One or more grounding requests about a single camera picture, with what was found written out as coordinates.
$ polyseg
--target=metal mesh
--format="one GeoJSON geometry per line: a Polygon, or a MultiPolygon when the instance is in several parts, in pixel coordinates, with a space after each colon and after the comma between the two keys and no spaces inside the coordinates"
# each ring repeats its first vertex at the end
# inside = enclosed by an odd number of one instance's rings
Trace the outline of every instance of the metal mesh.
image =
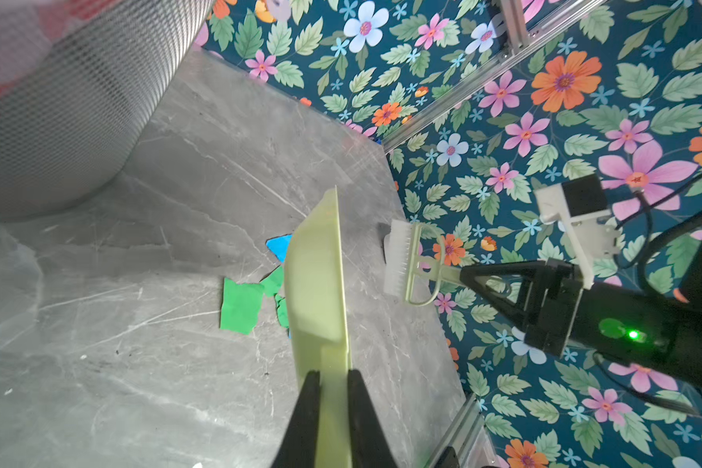
{"type": "MultiPolygon", "coordinates": [[[[67,207],[121,170],[211,3],[124,0],[49,45],[0,97],[0,218],[67,207]]],[[[16,55],[37,40],[21,36],[31,11],[0,19],[16,55]]]]}

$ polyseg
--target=metal bar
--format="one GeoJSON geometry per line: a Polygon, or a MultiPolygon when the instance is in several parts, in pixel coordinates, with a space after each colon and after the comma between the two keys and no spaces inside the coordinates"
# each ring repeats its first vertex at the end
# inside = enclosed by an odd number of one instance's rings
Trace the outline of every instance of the metal bar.
{"type": "Polygon", "coordinates": [[[505,27],[507,28],[510,47],[513,53],[517,53],[531,42],[528,28],[525,25],[523,0],[500,0],[499,4],[501,5],[502,15],[505,17],[505,27]]]}
{"type": "Polygon", "coordinates": [[[509,48],[504,48],[496,57],[487,61],[480,69],[460,80],[447,94],[431,103],[421,112],[411,117],[411,120],[397,130],[385,136],[383,148],[386,153],[405,143],[416,133],[421,132],[437,117],[448,112],[458,103],[467,100],[483,88],[488,82],[495,80],[505,71],[515,67],[521,61],[530,57],[535,51],[546,45],[571,25],[589,14],[595,7],[606,0],[572,0],[552,11],[530,32],[533,42],[523,47],[517,53],[511,54],[509,48]]]}

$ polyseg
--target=green paper scrap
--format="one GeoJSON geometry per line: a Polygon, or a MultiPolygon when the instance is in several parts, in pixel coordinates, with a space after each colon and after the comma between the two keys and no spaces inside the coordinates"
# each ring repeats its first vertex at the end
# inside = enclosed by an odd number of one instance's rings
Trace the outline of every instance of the green paper scrap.
{"type": "Polygon", "coordinates": [[[221,306],[221,330],[249,335],[257,325],[262,306],[263,285],[237,285],[224,278],[224,303],[221,306]]]}
{"type": "Polygon", "coordinates": [[[286,299],[277,294],[275,295],[275,313],[278,315],[278,323],[283,328],[288,328],[289,314],[286,310],[286,299]]]}
{"type": "Polygon", "coordinates": [[[281,290],[284,285],[284,268],[278,267],[273,270],[273,273],[266,276],[260,284],[265,288],[265,295],[273,297],[281,290]]]}

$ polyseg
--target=yellow-green dustpan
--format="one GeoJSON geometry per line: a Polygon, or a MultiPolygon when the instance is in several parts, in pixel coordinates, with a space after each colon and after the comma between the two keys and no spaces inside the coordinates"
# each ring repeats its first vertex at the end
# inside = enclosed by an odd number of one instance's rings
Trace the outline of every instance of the yellow-green dustpan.
{"type": "Polygon", "coordinates": [[[315,466],[351,468],[346,381],[351,354],[346,329],[336,189],[294,231],[284,262],[291,347],[299,385],[319,371],[315,466]]]}

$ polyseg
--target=metal frame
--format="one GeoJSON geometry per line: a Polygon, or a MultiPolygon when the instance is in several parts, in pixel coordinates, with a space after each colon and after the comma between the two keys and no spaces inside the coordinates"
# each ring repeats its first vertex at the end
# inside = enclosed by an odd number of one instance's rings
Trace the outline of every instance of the metal frame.
{"type": "MultiPolygon", "coordinates": [[[[478,90],[483,88],[488,82],[495,80],[505,71],[510,70],[521,61],[530,57],[534,52],[545,46],[547,42],[551,41],[571,25],[580,21],[583,16],[589,14],[593,9],[605,2],[606,0],[570,0],[552,11],[551,14],[544,18],[528,33],[529,43],[527,43],[527,45],[517,51],[511,51],[512,45],[506,46],[494,58],[487,61],[483,67],[480,67],[463,80],[460,80],[447,94],[431,103],[421,112],[415,114],[405,125],[400,126],[389,135],[386,135],[382,141],[385,152],[393,151],[393,149],[405,143],[408,138],[421,132],[421,130],[438,117],[449,112],[450,109],[457,104],[470,99],[474,93],[478,92],[478,90]]],[[[520,2],[505,0],[502,6],[510,5],[507,8],[512,8],[512,10],[514,10],[514,5],[516,4],[520,4],[520,2]]],[[[507,12],[504,13],[507,23],[507,12]]],[[[515,21],[515,17],[517,17],[516,13],[511,12],[511,15],[513,16],[512,21],[515,21]]],[[[519,16],[523,17],[522,8],[519,9],[519,16]]],[[[510,34],[511,44],[520,43],[518,41],[520,41],[519,35],[521,33],[517,32],[518,38],[513,40],[511,36],[513,31],[510,30],[509,23],[507,23],[507,31],[508,34],[510,34]]]]}

